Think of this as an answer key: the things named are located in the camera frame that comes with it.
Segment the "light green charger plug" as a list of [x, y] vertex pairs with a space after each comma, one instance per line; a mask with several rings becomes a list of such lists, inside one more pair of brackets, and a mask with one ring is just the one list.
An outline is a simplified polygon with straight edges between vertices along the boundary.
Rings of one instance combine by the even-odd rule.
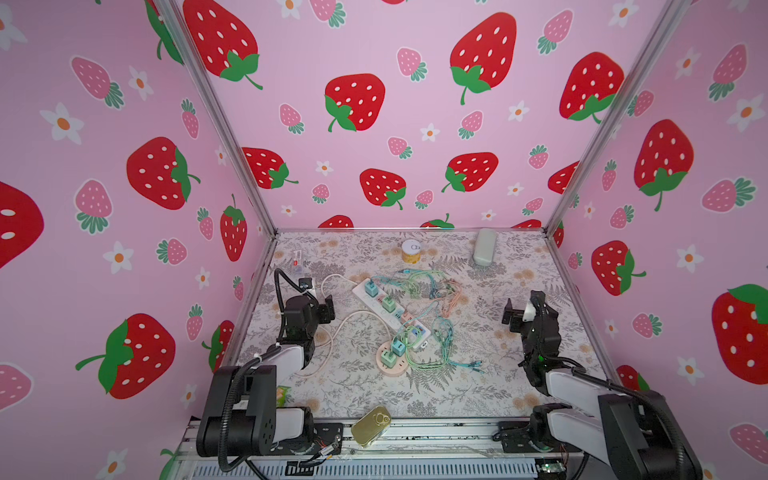
[[388, 349], [384, 349], [384, 350], [381, 352], [381, 356], [380, 356], [380, 359], [381, 359], [381, 362], [382, 362], [382, 364], [383, 364], [383, 365], [384, 365], [384, 366], [385, 366], [387, 369], [393, 369], [393, 368], [396, 366], [397, 362], [398, 362], [398, 357], [397, 357], [397, 356], [395, 356], [395, 355], [394, 355], [394, 354], [391, 352], [391, 350], [388, 350]]
[[385, 296], [381, 300], [381, 305], [382, 308], [388, 313], [393, 313], [397, 308], [397, 303], [391, 296]]

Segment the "teal charger plug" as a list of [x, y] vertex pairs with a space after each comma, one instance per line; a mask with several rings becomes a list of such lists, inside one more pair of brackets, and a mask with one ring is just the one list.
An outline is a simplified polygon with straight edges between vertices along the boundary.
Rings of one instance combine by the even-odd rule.
[[372, 299], [375, 299], [375, 298], [377, 298], [377, 297], [378, 297], [378, 295], [379, 295], [379, 293], [380, 293], [380, 289], [379, 289], [379, 287], [378, 287], [378, 286], [375, 284], [375, 282], [374, 282], [373, 280], [371, 280], [371, 279], [369, 279], [369, 280], [368, 280], [368, 281], [365, 283], [365, 285], [364, 285], [364, 289], [365, 289], [365, 292], [366, 292], [366, 294], [367, 294], [369, 297], [371, 297]]
[[391, 352], [395, 356], [402, 358], [407, 353], [407, 345], [399, 338], [396, 338], [391, 343]]

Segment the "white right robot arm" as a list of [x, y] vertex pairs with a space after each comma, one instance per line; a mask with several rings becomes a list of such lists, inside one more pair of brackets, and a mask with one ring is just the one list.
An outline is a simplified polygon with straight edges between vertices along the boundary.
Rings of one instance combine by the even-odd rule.
[[665, 397], [597, 378], [561, 356], [558, 316], [542, 291], [532, 291], [522, 309], [506, 303], [502, 322], [522, 341], [518, 366], [552, 401], [535, 407], [526, 425], [499, 423], [494, 440], [505, 449], [528, 445], [541, 453], [572, 446], [609, 466], [618, 479], [703, 478]]

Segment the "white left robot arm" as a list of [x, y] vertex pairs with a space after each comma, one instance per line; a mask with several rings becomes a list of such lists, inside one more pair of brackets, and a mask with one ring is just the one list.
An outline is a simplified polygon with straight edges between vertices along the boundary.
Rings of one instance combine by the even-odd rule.
[[278, 448], [303, 454], [316, 447], [311, 409], [280, 407], [279, 383], [306, 368], [318, 326], [335, 319], [333, 299], [319, 300], [310, 278], [293, 281], [274, 270], [280, 328], [274, 344], [240, 366], [214, 373], [196, 436], [196, 453], [214, 458], [223, 472]]

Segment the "white multicolour power strip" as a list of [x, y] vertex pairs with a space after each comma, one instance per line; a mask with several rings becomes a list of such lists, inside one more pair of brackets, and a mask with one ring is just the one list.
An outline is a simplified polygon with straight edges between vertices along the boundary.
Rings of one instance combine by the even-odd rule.
[[[403, 305], [401, 305], [392, 295], [386, 293], [382, 286], [375, 284], [379, 287], [380, 293], [377, 298], [372, 299], [369, 297], [364, 289], [365, 283], [371, 278], [366, 278], [363, 282], [358, 284], [352, 289], [352, 293], [364, 303], [364, 305], [373, 313], [379, 315], [385, 323], [398, 335], [402, 338], [402, 341], [407, 344], [410, 348], [413, 348], [415, 351], [421, 351], [424, 350], [428, 344], [429, 340], [432, 336], [432, 331], [426, 327], [422, 322], [421, 319], [418, 318], [416, 315], [412, 314], [410, 311], [408, 311]], [[397, 303], [397, 308], [393, 313], [386, 312], [381, 305], [381, 300], [385, 296], [391, 296]], [[420, 325], [423, 329], [423, 337], [420, 341], [415, 343], [410, 343], [406, 339], [406, 333], [407, 329], [412, 325]]]

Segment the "green snack packet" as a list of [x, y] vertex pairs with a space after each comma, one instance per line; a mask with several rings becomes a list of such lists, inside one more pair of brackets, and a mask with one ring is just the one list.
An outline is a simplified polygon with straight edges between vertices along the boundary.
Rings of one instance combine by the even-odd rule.
[[278, 386], [276, 389], [276, 402], [279, 408], [282, 408], [289, 399], [291, 388], [287, 386]]

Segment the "round pink power socket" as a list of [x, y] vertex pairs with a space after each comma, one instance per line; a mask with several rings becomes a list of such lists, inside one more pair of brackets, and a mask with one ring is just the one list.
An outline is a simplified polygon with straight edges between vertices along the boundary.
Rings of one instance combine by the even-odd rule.
[[385, 342], [377, 349], [374, 360], [379, 371], [387, 377], [400, 377], [410, 370], [404, 356], [398, 356], [391, 350], [391, 343]]

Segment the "pale green glasses case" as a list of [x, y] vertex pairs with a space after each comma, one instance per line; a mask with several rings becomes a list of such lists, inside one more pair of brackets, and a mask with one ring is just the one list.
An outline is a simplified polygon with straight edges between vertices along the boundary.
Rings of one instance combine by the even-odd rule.
[[498, 233], [489, 228], [478, 231], [474, 244], [473, 261], [479, 267], [489, 267], [493, 264]]

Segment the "yellow labelled food can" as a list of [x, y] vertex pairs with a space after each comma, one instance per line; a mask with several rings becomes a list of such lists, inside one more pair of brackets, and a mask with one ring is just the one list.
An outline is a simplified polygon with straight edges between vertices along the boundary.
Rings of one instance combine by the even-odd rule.
[[417, 264], [420, 261], [422, 245], [418, 240], [406, 239], [401, 245], [401, 258], [407, 264]]

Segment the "gold sardine tin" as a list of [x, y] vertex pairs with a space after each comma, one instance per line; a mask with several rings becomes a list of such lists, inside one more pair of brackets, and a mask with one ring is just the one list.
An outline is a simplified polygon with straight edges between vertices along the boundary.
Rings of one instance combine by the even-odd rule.
[[352, 425], [352, 438], [359, 446], [367, 448], [390, 427], [391, 422], [387, 408], [377, 406]]

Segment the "silver aluminium corner post right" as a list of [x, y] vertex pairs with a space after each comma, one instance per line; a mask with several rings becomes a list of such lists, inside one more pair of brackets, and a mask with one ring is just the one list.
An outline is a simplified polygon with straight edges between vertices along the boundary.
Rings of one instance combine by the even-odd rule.
[[554, 239], [556, 227], [564, 220], [576, 194], [589, 178], [595, 164], [610, 142], [614, 128], [623, 121], [625, 111], [634, 98], [634, 94], [652, 72], [655, 63], [674, 36], [675, 30], [689, 8], [689, 1], [674, 0], [665, 3], [634, 64], [626, 74], [625, 81], [610, 105], [608, 113], [602, 119], [602, 123], [582, 155], [565, 194], [557, 204], [549, 222], [543, 228], [547, 241]]

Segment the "silver aluminium corner post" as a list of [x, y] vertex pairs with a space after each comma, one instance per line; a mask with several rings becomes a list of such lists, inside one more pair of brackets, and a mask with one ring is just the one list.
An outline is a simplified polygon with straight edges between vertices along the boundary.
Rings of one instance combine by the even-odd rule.
[[689, 1], [674, 0], [665, 3], [634, 64], [626, 74], [625, 81], [610, 105], [608, 113], [602, 119], [602, 123], [582, 155], [565, 194], [557, 204], [549, 222], [543, 228], [547, 241], [554, 239], [556, 227], [564, 220], [576, 194], [589, 178], [595, 164], [610, 142], [614, 128], [623, 121], [625, 111], [634, 98], [634, 94], [652, 72], [655, 63], [674, 36], [675, 30], [689, 8]]
[[237, 15], [216, 1], [158, 1], [156, 5], [254, 210], [267, 235], [274, 237], [276, 228], [258, 193], [258, 182], [214, 89], [215, 81], [224, 80], [246, 80], [263, 88], [252, 79], [259, 67], [258, 42]]

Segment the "silver aluminium corner post left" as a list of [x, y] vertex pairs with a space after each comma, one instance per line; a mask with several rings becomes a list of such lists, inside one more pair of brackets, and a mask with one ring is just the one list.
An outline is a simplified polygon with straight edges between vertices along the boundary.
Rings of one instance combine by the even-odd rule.
[[215, 81], [224, 80], [246, 80], [263, 88], [252, 79], [259, 67], [258, 42], [237, 15], [216, 1], [158, 1], [156, 5], [254, 210], [267, 235], [274, 237], [276, 228], [258, 193], [258, 182], [214, 89]]

